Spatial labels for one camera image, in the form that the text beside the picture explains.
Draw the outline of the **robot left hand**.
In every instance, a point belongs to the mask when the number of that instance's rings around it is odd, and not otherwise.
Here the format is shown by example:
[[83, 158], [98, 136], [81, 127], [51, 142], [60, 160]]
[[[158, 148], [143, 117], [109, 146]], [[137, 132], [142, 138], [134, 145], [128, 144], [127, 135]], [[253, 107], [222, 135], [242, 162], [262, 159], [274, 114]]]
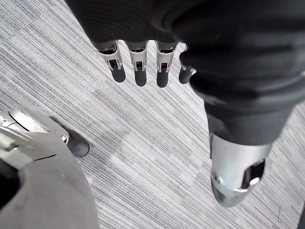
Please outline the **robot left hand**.
[[261, 181], [265, 160], [293, 108], [305, 99], [305, 3], [302, 0], [69, 0], [68, 7], [112, 77], [125, 71], [125, 41], [135, 81], [146, 84], [154, 40], [157, 84], [168, 83], [182, 42], [179, 81], [204, 101], [211, 186], [226, 208]]

